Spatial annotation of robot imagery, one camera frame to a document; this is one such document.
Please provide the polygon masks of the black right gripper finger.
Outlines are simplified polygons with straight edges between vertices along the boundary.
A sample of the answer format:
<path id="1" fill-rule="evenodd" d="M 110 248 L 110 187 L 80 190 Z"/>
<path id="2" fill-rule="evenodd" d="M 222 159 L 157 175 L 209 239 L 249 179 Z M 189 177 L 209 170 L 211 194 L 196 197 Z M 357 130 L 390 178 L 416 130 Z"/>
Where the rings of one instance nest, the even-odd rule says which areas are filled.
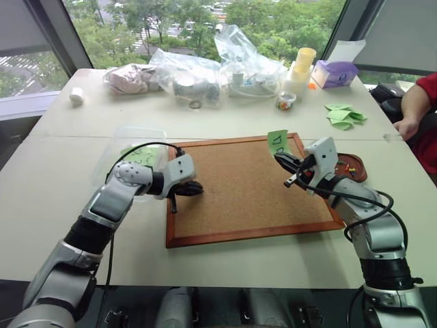
<path id="1" fill-rule="evenodd" d="M 297 172 L 302 165 L 299 158 L 285 152 L 276 152 L 274 159 L 287 172 Z"/>
<path id="2" fill-rule="evenodd" d="M 302 174 L 294 174 L 294 175 L 292 175 L 283 184 L 287 188 L 290 188 L 292 185 L 297 185 L 300 188 L 304 188 L 305 187 L 305 182 L 303 180 Z"/>

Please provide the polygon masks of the person's bare hand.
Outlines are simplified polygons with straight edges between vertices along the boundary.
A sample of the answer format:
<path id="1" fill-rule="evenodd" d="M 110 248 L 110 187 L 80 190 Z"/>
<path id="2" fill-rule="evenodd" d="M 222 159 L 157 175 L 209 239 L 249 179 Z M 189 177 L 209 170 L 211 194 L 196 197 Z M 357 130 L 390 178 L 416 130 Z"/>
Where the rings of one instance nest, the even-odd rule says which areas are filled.
<path id="1" fill-rule="evenodd" d="M 404 141 L 413 137 L 419 128 L 419 121 L 414 118 L 403 118 L 402 120 L 393 124 L 399 135 Z"/>

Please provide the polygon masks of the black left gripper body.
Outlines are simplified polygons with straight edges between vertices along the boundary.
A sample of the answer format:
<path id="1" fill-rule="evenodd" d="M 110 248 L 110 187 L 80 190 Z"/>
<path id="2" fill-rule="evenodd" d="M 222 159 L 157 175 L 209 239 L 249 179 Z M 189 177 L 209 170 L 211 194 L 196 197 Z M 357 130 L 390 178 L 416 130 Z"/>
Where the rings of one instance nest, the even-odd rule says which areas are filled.
<path id="1" fill-rule="evenodd" d="M 194 180 L 177 184 L 174 193 L 180 196 L 192 197 L 203 193 L 203 186 Z"/>

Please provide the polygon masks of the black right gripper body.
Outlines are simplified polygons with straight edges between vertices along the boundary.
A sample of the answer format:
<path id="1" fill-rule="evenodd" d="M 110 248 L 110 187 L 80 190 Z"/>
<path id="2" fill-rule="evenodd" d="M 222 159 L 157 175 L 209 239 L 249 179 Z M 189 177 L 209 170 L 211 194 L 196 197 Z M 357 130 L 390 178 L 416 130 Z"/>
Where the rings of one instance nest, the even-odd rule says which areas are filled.
<path id="1" fill-rule="evenodd" d="M 297 184 L 304 190 L 307 190 L 309 183 L 314 177 L 314 167 L 315 159 L 313 155 L 309 155 L 307 158 L 303 159 L 297 170 Z"/>

